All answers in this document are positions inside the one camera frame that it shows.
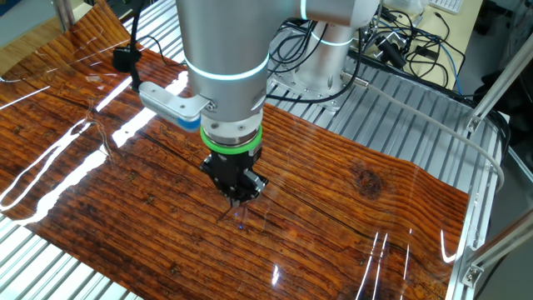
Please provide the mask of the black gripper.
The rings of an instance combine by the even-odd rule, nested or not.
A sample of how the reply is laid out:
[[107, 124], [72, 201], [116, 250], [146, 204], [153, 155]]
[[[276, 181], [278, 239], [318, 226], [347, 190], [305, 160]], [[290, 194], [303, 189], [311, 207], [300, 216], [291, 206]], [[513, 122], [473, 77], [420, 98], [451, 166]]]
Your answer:
[[222, 154], [211, 151], [200, 169], [213, 181], [227, 198], [230, 208], [241, 205], [239, 200], [253, 200], [260, 196], [269, 183], [268, 179], [253, 171], [262, 155], [262, 145], [239, 154]]

